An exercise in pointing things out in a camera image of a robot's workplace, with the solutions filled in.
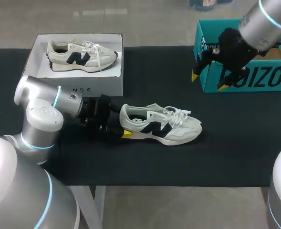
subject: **gray floor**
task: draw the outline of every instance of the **gray floor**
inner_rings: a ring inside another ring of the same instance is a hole
[[[0,48],[38,33],[123,33],[125,46],[193,45],[199,19],[240,18],[256,0],[209,12],[188,0],[0,0]],[[260,188],[108,187],[105,229],[266,229]]]

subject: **shoelace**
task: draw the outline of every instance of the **shoelace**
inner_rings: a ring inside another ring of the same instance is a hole
[[[173,106],[166,106],[164,109],[166,110],[163,112],[167,114],[167,117],[164,118],[164,121],[170,121],[172,123],[172,127],[175,125],[182,125],[183,121],[187,119],[188,115],[191,113],[191,111],[180,110]]]
[[[89,41],[83,41],[82,45],[84,46],[84,49],[82,50],[83,52],[88,52],[88,51],[91,52],[94,49],[94,53],[97,55],[98,66],[101,71],[100,55],[99,55],[99,49],[98,49],[101,46],[99,44],[95,44],[95,43],[89,42]]]

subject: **new balance sneaker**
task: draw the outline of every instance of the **new balance sneaker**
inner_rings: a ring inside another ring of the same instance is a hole
[[[134,107],[125,104],[120,110],[120,124],[131,132],[124,138],[153,138],[164,145],[180,145],[194,140],[202,131],[201,122],[188,116],[191,112],[157,104]]]
[[[88,41],[67,43],[50,41],[47,57],[53,71],[84,70],[99,72],[111,66],[117,58],[117,52]]]

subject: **white shoe box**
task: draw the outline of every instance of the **white shoe box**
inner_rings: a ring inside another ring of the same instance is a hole
[[[90,41],[118,53],[116,62],[108,69],[97,73],[82,70],[54,72],[46,49],[50,40],[70,42],[72,40]],[[82,93],[84,97],[97,97],[101,94],[122,96],[123,91],[123,39],[122,34],[114,33],[62,33],[39,34],[27,59],[22,75],[41,78],[47,83]]]

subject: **black table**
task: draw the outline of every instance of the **black table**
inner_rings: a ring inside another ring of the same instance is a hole
[[[125,48],[124,97],[114,101],[190,110],[202,121],[198,140],[107,143],[67,125],[45,168],[65,185],[268,186],[281,151],[281,93],[205,94],[200,81],[191,83],[192,49]],[[23,110],[13,97],[28,54],[0,49],[0,135],[21,131]]]

